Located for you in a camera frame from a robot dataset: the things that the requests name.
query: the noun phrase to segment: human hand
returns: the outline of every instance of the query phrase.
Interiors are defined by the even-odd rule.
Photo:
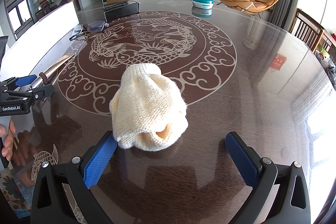
[[[4,126],[0,125],[0,137],[3,137],[6,134],[6,129]],[[6,157],[7,160],[10,160],[13,155],[13,144],[14,144],[14,134],[15,126],[13,121],[9,122],[8,135],[4,140],[4,147],[1,150],[2,156]]]
[[[34,153],[37,153],[37,150],[34,146],[28,147],[27,141],[30,137],[30,132],[28,130],[19,132],[17,137],[19,142],[17,148],[13,148],[13,161],[17,166],[26,166],[26,159],[28,159],[29,153],[33,155]]]

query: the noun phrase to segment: knitted cloth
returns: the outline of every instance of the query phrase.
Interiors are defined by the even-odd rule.
[[[152,63],[134,64],[125,70],[110,111],[113,136],[124,149],[165,149],[188,127],[179,88]]]

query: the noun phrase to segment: round table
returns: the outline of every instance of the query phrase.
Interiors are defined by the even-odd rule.
[[[261,157],[301,163],[313,222],[335,179],[329,117],[336,92],[309,48],[268,22],[225,7],[210,12],[183,0],[139,2],[140,14],[69,42],[65,52],[50,49],[45,58],[75,58],[58,71],[51,98],[36,103],[29,115],[13,117],[17,131],[27,130],[32,154],[25,167],[12,161],[23,184],[34,185],[44,160],[69,162],[111,130],[108,104],[123,71],[152,62],[181,89],[189,126],[159,152],[116,149],[91,187],[115,224],[228,223],[251,192],[224,148],[230,131]],[[81,11],[79,18],[82,24],[104,20],[103,9]]]

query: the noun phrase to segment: finger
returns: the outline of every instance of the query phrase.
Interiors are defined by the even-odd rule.
[[[21,151],[19,149],[16,150],[16,156],[17,156],[17,159],[19,160],[20,162],[20,165],[22,166],[26,166],[26,161],[21,153]]]
[[[14,122],[12,120],[9,122],[9,129],[13,134],[16,133]]]
[[[13,151],[13,157],[12,157],[12,160],[14,160],[14,163],[15,163],[17,166],[20,166],[20,161],[19,161],[19,159],[18,159],[17,156],[16,156],[16,150]]]
[[[6,157],[8,155],[8,150],[5,147],[3,147],[1,150],[1,154],[3,157]]]
[[[4,126],[0,126],[0,137],[5,136],[6,134],[6,129]]]
[[[8,135],[5,138],[5,147],[8,149],[9,147],[13,146],[14,143],[14,136],[13,133],[11,132],[11,130],[8,130]]]
[[[12,156],[13,156],[13,151],[11,151],[11,152],[6,156],[6,159],[7,159],[7,160],[11,160]]]
[[[30,132],[28,130],[24,130],[22,134],[23,134],[23,139],[27,142],[30,137]]]

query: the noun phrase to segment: eyeglasses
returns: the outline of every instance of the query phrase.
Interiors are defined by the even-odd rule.
[[[84,24],[84,25],[78,25],[73,29],[73,36],[69,38],[70,41],[75,40],[82,35],[84,35],[86,32],[101,32],[104,27],[108,27],[109,24],[102,20],[97,20],[94,22],[91,22],[90,24]]]

